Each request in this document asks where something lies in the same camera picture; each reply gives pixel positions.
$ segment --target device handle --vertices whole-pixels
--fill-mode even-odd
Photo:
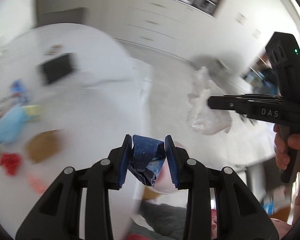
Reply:
[[[285,125],[279,125],[279,131],[281,138],[285,142],[287,142],[288,137],[291,134],[300,133],[300,128],[292,128]],[[281,172],[281,181],[283,183],[291,184],[295,182],[296,175],[300,170],[300,151],[289,147],[288,155],[290,156],[290,162],[287,168]]]

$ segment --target silver screw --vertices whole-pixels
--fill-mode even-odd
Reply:
[[[187,164],[193,166],[193,165],[197,164],[197,161],[195,159],[188,159]]]
[[[111,163],[111,160],[109,160],[109,159],[103,159],[100,163],[101,163],[102,166],[107,166],[107,165],[109,165]]]
[[[63,172],[64,172],[65,174],[71,174],[71,173],[73,172],[73,168],[72,168],[72,167],[66,167],[66,168],[63,170]]]
[[[226,174],[232,174],[233,169],[231,169],[230,167],[225,167],[225,168],[224,168],[224,172],[225,172]]]

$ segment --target drawer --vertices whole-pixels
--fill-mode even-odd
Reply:
[[[150,30],[125,25],[125,40],[175,54],[174,38]]]
[[[186,5],[176,0],[134,0],[133,7],[183,22]]]
[[[127,24],[177,39],[184,24],[171,18],[140,9],[129,8]]]

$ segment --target human hand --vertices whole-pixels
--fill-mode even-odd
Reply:
[[[290,157],[287,154],[288,146],[290,148],[300,150],[300,133],[290,135],[288,138],[288,142],[286,143],[281,138],[279,127],[277,124],[274,125],[273,130],[277,133],[274,140],[274,143],[276,145],[276,163],[280,169],[285,170],[290,162]]]

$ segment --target blue object on floor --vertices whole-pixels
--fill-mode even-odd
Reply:
[[[165,161],[164,142],[133,136],[133,159],[128,169],[146,186],[153,186]]]
[[[21,106],[14,106],[0,118],[0,144],[16,141],[29,117]]]

